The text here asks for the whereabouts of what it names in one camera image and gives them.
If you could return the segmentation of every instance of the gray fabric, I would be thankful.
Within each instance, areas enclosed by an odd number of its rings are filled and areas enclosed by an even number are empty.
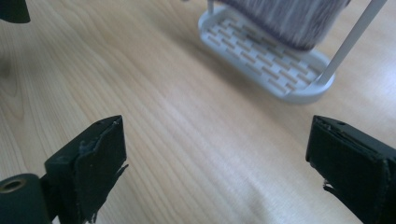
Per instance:
[[[328,33],[349,0],[218,0],[244,14],[275,39],[309,50]]]

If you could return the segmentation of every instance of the gray towel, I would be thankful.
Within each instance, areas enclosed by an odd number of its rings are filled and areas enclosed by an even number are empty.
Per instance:
[[[256,23],[282,44],[310,50],[330,30],[350,0],[218,0]]]

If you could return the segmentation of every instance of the slotted base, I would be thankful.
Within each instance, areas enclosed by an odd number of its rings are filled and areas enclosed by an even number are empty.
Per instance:
[[[316,50],[299,53],[275,44],[264,32],[229,7],[216,7],[199,21],[201,39],[216,53],[285,101],[315,102],[332,84],[317,80],[329,60]]]

